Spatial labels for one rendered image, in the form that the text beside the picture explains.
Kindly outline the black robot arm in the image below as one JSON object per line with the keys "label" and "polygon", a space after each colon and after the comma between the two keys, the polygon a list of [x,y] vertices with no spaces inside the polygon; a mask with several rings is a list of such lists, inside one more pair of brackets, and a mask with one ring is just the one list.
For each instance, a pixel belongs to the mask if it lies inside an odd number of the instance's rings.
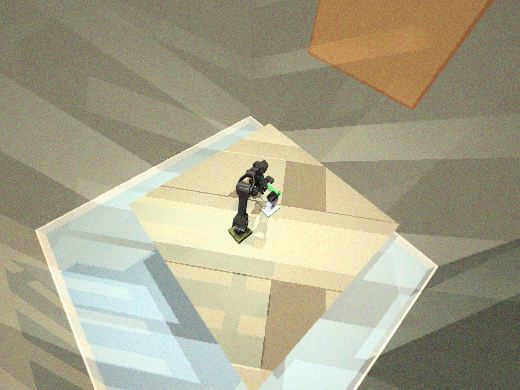
{"label": "black robot arm", "polygon": [[[239,204],[238,204],[238,213],[233,218],[232,222],[232,228],[235,228],[233,230],[234,233],[236,233],[238,236],[243,236],[244,233],[247,231],[248,226],[248,216],[249,214],[246,213],[247,209],[247,201],[252,194],[253,189],[255,186],[257,186],[257,181],[262,181],[264,179],[264,174],[268,168],[268,163],[266,160],[263,160],[261,162],[256,161],[253,164],[253,167],[246,171],[246,173],[241,176],[236,184],[236,193],[239,196]],[[251,178],[249,180],[249,183],[243,182],[246,177]],[[253,185],[252,185],[253,184]]]}

